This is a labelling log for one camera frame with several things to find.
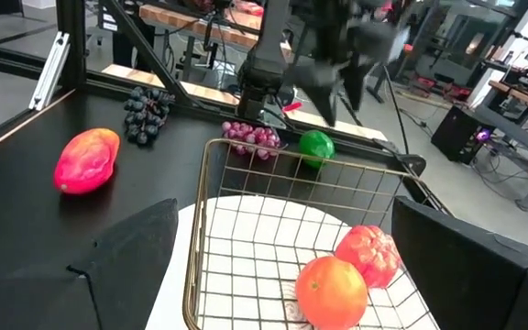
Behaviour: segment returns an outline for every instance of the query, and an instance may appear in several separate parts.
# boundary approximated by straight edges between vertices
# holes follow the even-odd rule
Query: red grapes
[[[246,123],[238,122],[224,122],[221,125],[221,128],[224,130],[224,138],[255,145],[255,147],[234,145],[234,150],[238,155],[256,153],[256,155],[262,160],[267,160],[270,157],[276,157],[278,155],[276,152],[265,150],[264,148],[257,148],[257,146],[260,146],[270,149],[278,149],[281,146],[281,139],[271,128],[254,128]]]

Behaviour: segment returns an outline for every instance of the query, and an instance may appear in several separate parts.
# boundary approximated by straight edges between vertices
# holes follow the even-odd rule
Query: wooden shelf
[[[204,35],[207,30],[207,24],[202,21],[197,21],[195,17],[186,16],[168,9],[156,7],[154,5],[143,5],[139,8],[139,16],[148,21],[156,22],[158,24],[168,25],[176,28],[186,27],[187,30]],[[244,13],[234,11],[233,18],[229,14],[229,19],[231,21],[236,21],[238,25],[259,29],[262,24],[262,18],[258,16],[252,16]],[[214,27],[211,30],[211,38],[222,39],[226,43],[235,43],[237,45],[252,48],[256,45],[258,41],[258,36],[251,33],[243,33],[234,28],[222,27],[221,30],[217,27]],[[291,45],[287,42],[282,42],[280,44],[280,49],[285,58],[288,58],[291,55]]]

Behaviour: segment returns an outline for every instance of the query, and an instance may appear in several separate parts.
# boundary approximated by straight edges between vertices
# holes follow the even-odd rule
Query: white grid mat
[[[297,203],[258,196],[210,200],[197,324],[204,330],[312,329],[299,312],[294,281],[308,261],[331,254],[348,230],[330,214]],[[369,291],[355,329],[437,326],[399,270],[387,290]]]

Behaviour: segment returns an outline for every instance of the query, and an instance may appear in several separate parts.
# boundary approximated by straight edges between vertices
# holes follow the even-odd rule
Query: purple light
[[[476,134],[476,140],[478,142],[485,142],[490,138],[490,130],[489,129],[482,129]]]

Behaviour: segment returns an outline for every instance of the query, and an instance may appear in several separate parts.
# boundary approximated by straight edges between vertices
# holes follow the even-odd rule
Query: dark grapes
[[[135,112],[140,112],[142,110],[144,110],[144,104],[141,103],[140,101],[135,101],[132,105],[132,107],[130,108],[131,111],[135,111]]]
[[[158,135],[158,128],[154,125],[146,125],[144,127],[144,132],[146,132],[150,138],[155,138]]]
[[[130,125],[127,128],[127,132],[126,132],[127,140],[134,142],[136,141],[139,134],[140,134],[140,129],[138,126]]]
[[[133,112],[127,113],[126,118],[124,119],[124,123],[126,125],[128,125],[128,126],[134,124],[134,116],[135,115],[136,115],[136,113],[133,113]]]
[[[150,99],[158,101],[162,97],[162,92],[156,88],[152,88],[150,91]]]
[[[136,101],[134,100],[127,100],[125,103],[124,103],[124,110],[126,111],[131,111],[132,108],[134,107],[134,104],[136,103]]]
[[[173,101],[174,95],[158,88],[132,90],[124,104],[128,111],[124,118],[126,139],[140,147],[151,144],[158,137]]]
[[[159,106],[156,108],[156,115],[164,118],[169,114],[170,111],[171,109],[167,105]]]
[[[160,126],[162,124],[162,119],[157,115],[148,114],[146,118],[146,124]]]
[[[141,88],[138,89],[138,87],[136,87],[130,94],[129,94],[129,98],[136,101],[136,100],[139,100],[140,97],[142,97],[142,90]]]
[[[148,135],[144,132],[139,132],[137,134],[136,142],[139,144],[139,146],[145,146],[148,144]]]
[[[146,120],[146,116],[148,114],[146,112],[139,112],[139,113],[136,113],[136,115],[134,116],[134,122],[137,123],[137,124],[141,124],[144,122],[144,120]]]

